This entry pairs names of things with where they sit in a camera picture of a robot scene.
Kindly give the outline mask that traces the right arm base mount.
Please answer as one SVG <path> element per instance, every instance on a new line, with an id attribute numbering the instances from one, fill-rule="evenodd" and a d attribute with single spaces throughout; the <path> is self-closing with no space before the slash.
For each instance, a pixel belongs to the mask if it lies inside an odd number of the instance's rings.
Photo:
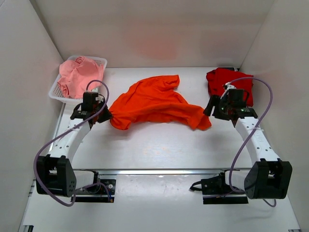
<path id="1" fill-rule="evenodd" d="M 225 183 L 225 173 L 210 175 L 194 182 L 189 189 L 191 192 L 202 193 L 204 205 L 228 205 L 228 204 L 248 204 L 248 198 L 241 193 L 233 192 Z"/>

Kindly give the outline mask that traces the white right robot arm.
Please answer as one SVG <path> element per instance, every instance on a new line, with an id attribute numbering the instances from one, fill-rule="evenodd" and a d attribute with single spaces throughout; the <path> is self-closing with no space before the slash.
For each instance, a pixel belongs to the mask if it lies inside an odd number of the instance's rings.
<path id="1" fill-rule="evenodd" d="M 243 139 L 240 150 L 246 148 L 252 162 L 249 171 L 238 171 L 234 160 L 225 176 L 217 180 L 216 187 L 221 193 L 233 190 L 246 194 L 249 199 L 284 199 L 292 166 L 271 148 L 260 128 L 261 118 L 247 106 L 244 94 L 245 90 L 231 87 L 222 96 L 212 95 L 203 112 L 206 116 L 232 122 Z"/>

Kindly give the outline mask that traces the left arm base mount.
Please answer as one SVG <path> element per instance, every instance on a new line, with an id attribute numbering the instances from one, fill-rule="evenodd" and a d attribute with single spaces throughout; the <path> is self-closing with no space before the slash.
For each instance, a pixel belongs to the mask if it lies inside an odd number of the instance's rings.
<path id="1" fill-rule="evenodd" d="M 76 203 L 113 203 L 116 176 L 99 170 L 74 170 L 77 180 Z"/>

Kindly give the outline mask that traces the orange t shirt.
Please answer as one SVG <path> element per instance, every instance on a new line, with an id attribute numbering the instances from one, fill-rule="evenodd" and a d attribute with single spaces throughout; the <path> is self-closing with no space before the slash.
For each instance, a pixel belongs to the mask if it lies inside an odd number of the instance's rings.
<path id="1" fill-rule="evenodd" d="M 128 130 L 133 123 L 176 122 L 192 130 L 205 131 L 211 127 L 209 117 L 198 105 L 189 104 L 175 89 L 180 84 L 178 75 L 161 75 L 134 83 L 111 105 L 111 125 Z"/>

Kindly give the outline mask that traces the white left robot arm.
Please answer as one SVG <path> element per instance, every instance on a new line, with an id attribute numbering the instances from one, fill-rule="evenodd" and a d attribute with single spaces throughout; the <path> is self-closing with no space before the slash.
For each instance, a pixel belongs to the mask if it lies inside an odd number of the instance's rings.
<path id="1" fill-rule="evenodd" d="M 37 192 L 46 194 L 49 190 L 56 196 L 72 197 L 77 189 L 86 188 L 89 192 L 100 189 L 101 180 L 94 170 L 74 170 L 72 161 L 85 136 L 96 123 L 112 118 L 103 95 L 85 92 L 83 101 L 77 104 L 70 116 L 65 135 L 56 139 L 53 149 L 34 161 Z"/>

